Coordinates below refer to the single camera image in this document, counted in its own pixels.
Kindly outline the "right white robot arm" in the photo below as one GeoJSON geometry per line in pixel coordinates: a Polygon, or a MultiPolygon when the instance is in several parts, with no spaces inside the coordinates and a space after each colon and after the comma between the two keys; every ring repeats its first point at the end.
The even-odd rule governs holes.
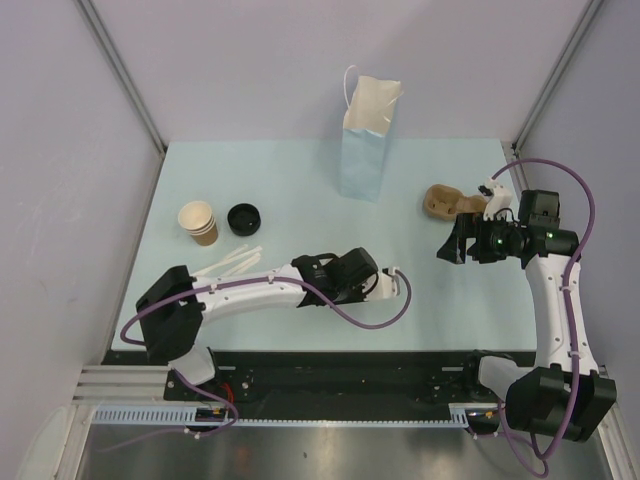
{"type": "Polygon", "coordinates": [[[461,376],[462,391],[473,401],[494,393],[513,430],[584,442],[615,403],[617,389],[599,375],[586,339],[578,236],[560,229],[555,192],[524,191],[518,215],[509,218],[510,190],[489,181],[480,191],[488,199],[485,210],[457,214],[437,256],[457,265],[518,259],[533,298],[536,354],[533,367],[525,368],[504,354],[477,351],[461,376]]]}

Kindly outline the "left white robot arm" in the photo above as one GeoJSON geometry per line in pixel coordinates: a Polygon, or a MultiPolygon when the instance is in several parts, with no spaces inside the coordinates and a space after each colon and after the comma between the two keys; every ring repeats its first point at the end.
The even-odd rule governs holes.
{"type": "Polygon", "coordinates": [[[302,255],[279,268],[237,278],[197,277],[185,265],[171,267],[136,303],[147,358],[178,370],[191,393],[210,399],[220,390],[221,376],[196,345],[205,323],[267,308],[362,303],[383,289],[385,274],[362,247],[342,256],[302,255]]]}

